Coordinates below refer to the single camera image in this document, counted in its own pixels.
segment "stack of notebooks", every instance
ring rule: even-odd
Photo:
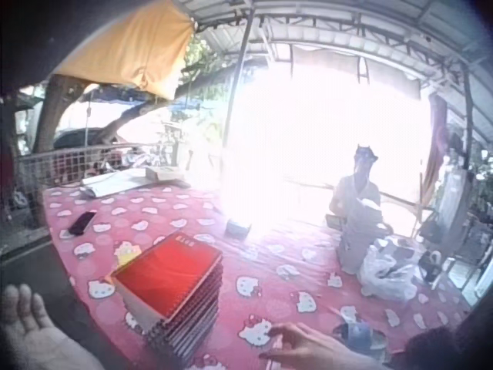
[[[183,368],[213,327],[222,254],[176,233],[112,274],[116,290],[170,368]]]
[[[376,239],[387,236],[387,228],[382,222],[381,209],[375,202],[368,199],[355,201],[343,226],[339,248],[339,260],[344,272],[356,274],[370,245]]]

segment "table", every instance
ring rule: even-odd
[[[418,285],[416,298],[406,304],[364,297],[357,279],[340,270],[335,251],[340,233],[328,227],[286,220],[268,230],[254,227],[244,242],[226,237],[216,193],[161,186],[97,200],[81,196],[74,188],[44,193],[53,244],[97,325],[138,368],[156,368],[158,360],[109,275],[176,230],[223,251],[220,315],[196,353],[193,370],[265,368],[257,355],[270,347],[265,335],[270,323],[301,321],[330,333],[344,322],[341,312],[351,316],[355,309],[388,336],[393,351],[425,328],[456,325],[469,310],[447,277],[435,291]],[[67,228],[87,210],[97,211],[91,227],[71,237]],[[386,309],[399,323],[389,322]]]

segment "smartphone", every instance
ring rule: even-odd
[[[76,236],[83,235],[95,215],[96,212],[85,212],[81,214],[77,221],[69,228],[69,233]]]

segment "white plastic bag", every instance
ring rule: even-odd
[[[371,245],[357,274],[365,296],[376,295],[392,301],[409,301],[416,296],[417,288],[411,283],[416,265],[414,262],[396,269],[396,260],[380,254]]]

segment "tree trunk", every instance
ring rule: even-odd
[[[66,109],[75,102],[90,84],[76,77],[53,75],[46,87],[45,102],[39,116],[33,153],[53,149],[56,127]]]
[[[267,62],[265,59],[251,59],[247,60],[244,63],[244,68],[252,68],[252,67],[266,67]],[[199,75],[193,81],[184,83],[183,85],[178,86],[178,89],[175,91],[175,100],[185,96],[186,94],[192,94],[198,89],[202,89],[204,87],[214,85],[220,82],[223,82],[230,75],[234,73],[236,65],[228,66],[226,68],[219,69],[215,72],[211,72],[207,75]],[[138,106],[134,106],[122,113],[122,115],[108,124],[98,136],[94,139],[93,144],[109,144],[111,139],[116,135],[116,132],[122,128],[125,124],[130,122],[132,119],[135,119],[140,116],[144,116],[153,110],[163,108],[172,103],[172,100],[159,99],[157,102],[148,101]]]

